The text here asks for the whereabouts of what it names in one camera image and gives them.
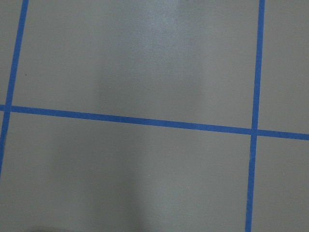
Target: blue tape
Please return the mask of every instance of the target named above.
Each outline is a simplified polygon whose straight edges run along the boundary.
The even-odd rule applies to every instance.
[[[71,118],[131,123],[131,124],[140,124],[140,125],[151,125],[151,126],[159,126],[159,127],[181,128],[181,129],[200,130],[200,131],[202,130],[202,131],[215,131],[215,132],[226,132],[226,133],[235,133],[235,134],[251,134],[251,129],[238,128],[238,127],[216,126],[216,125],[208,125],[208,124],[166,121],[166,120],[137,118],[137,117],[100,115],[100,114],[81,113],[81,112],[73,112],[73,111],[63,111],[63,110],[30,108],[30,107],[23,107],[23,106],[12,106],[11,111],[17,112],[17,113],[26,113],[26,114],[71,117]]]
[[[12,101],[13,101],[16,73],[17,73],[21,43],[23,40],[27,9],[28,9],[28,0],[23,0],[21,11],[20,11],[18,30],[17,30],[17,35],[16,35],[15,48],[14,48],[14,53],[13,53],[12,66],[11,66],[11,73],[10,73],[8,90],[6,94],[4,115],[3,115],[1,135],[0,135],[0,175],[1,175],[1,169],[2,169],[3,155],[4,155],[4,144],[5,144],[6,134],[7,134],[7,131],[9,128],[9,122],[10,122],[11,106],[12,106]]]
[[[309,134],[291,133],[271,130],[258,130],[257,135],[266,137],[276,137],[285,139],[309,140]]]
[[[172,128],[189,129],[189,130],[247,134],[247,135],[251,135],[251,132],[252,132],[252,130],[248,128],[216,126],[216,125],[208,125],[208,124],[176,122],[176,121],[166,121],[166,120],[137,118],[137,117],[100,115],[100,114],[82,113],[82,112],[73,112],[73,111],[31,108],[31,107],[24,107],[24,106],[12,106],[11,112],[34,114],[34,115],[45,115],[45,116],[70,117],[70,118],[109,121],[109,122],[121,122],[121,123],[131,123],[131,124],[151,125],[151,126],[161,126],[161,127],[172,127]],[[309,134],[291,133],[291,132],[282,132],[282,131],[273,131],[273,130],[272,131],[271,130],[257,130],[257,135],[274,137],[274,138],[309,140]]]
[[[250,159],[249,159],[245,232],[251,232],[252,228],[255,157],[256,157],[256,143],[257,143],[257,132],[258,132],[257,128],[259,119],[260,88],[261,88],[264,12],[265,12],[265,0],[260,0],[258,25],[257,25],[255,78],[254,78],[253,110],[252,110],[252,126],[251,126],[252,134],[250,141]]]

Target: floor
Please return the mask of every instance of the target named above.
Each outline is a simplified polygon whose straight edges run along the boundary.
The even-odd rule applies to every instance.
[[[308,12],[1,0],[0,231],[309,231]]]

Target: gray concrete floor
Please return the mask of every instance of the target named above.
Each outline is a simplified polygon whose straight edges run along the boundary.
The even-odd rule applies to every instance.
[[[13,105],[251,128],[258,8],[30,0]],[[20,9],[0,0],[2,105]],[[259,129],[309,134],[308,12],[266,1]],[[0,231],[244,232],[249,155],[246,134],[11,113]],[[258,136],[252,232],[309,230],[308,155]]]

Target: gray square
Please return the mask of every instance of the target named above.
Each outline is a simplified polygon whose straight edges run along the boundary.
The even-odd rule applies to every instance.
[[[266,1],[261,129],[309,133],[309,1]]]
[[[14,104],[249,128],[257,14],[257,0],[32,0]]]
[[[0,1],[0,104],[5,104],[21,0]]]
[[[0,231],[243,231],[249,144],[248,135],[12,113]]]
[[[258,138],[252,232],[309,231],[309,141]]]

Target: blue tape line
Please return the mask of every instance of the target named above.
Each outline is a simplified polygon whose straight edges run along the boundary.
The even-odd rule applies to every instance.
[[[253,110],[252,110],[252,126],[251,126],[252,134],[250,141],[250,159],[249,159],[248,192],[247,192],[246,225],[245,225],[246,232],[251,232],[252,228],[255,157],[256,157],[261,70],[262,70],[264,12],[265,12],[265,0],[260,0],[259,13],[258,13],[258,26],[257,26],[255,78],[254,78],[254,94],[253,94]]]
[[[299,140],[309,140],[309,134],[301,133],[291,133],[282,131],[271,131],[271,130],[258,130],[257,135],[275,138],[285,138],[285,139],[299,139]]]
[[[28,8],[28,0],[23,0],[21,11],[20,11],[18,30],[17,30],[17,35],[16,35],[15,48],[14,48],[12,66],[11,66],[11,73],[10,73],[8,90],[6,94],[3,122],[2,122],[1,135],[0,135],[0,175],[1,175],[1,169],[2,169],[3,155],[4,155],[4,144],[5,144],[6,134],[7,134],[7,131],[9,128],[9,122],[10,122],[11,106],[12,106],[12,101],[13,101],[16,73],[17,73],[21,43],[23,39],[27,8]]]
[[[2,110],[2,108],[4,108],[4,105],[0,104],[0,110]],[[216,126],[216,125],[208,125],[208,124],[175,122],[175,121],[165,121],[165,120],[125,117],[125,116],[100,115],[100,114],[81,113],[81,112],[73,112],[73,111],[31,108],[31,107],[24,107],[24,106],[12,106],[11,112],[34,114],[34,115],[45,115],[45,116],[70,117],[70,118],[109,121],[109,122],[122,122],[122,123],[152,125],[152,126],[161,126],[161,127],[172,127],[172,128],[181,128],[181,129],[191,129],[191,130],[248,134],[248,135],[251,135],[251,131],[252,131],[251,129],[248,129],[248,128]],[[282,132],[282,131],[273,131],[273,130],[272,131],[271,130],[257,130],[257,135],[274,137],[274,138],[309,140],[309,134]]]
[[[23,106],[12,106],[12,112],[36,114],[36,115],[47,115],[47,116],[58,116],[58,117],[81,118],[81,119],[109,121],[109,122],[121,122],[121,123],[150,125],[150,126],[159,126],[159,127],[181,128],[181,129],[200,130],[200,131],[202,130],[202,131],[215,131],[215,132],[226,132],[226,133],[235,133],[235,134],[251,134],[251,129],[247,129],[247,128],[216,126],[216,125],[166,121],[166,120],[137,118],[137,117],[100,115],[100,114],[92,114],[92,113],[82,113],[82,112],[63,111],[63,110],[50,110],[50,109],[31,108],[31,107],[23,107]]]

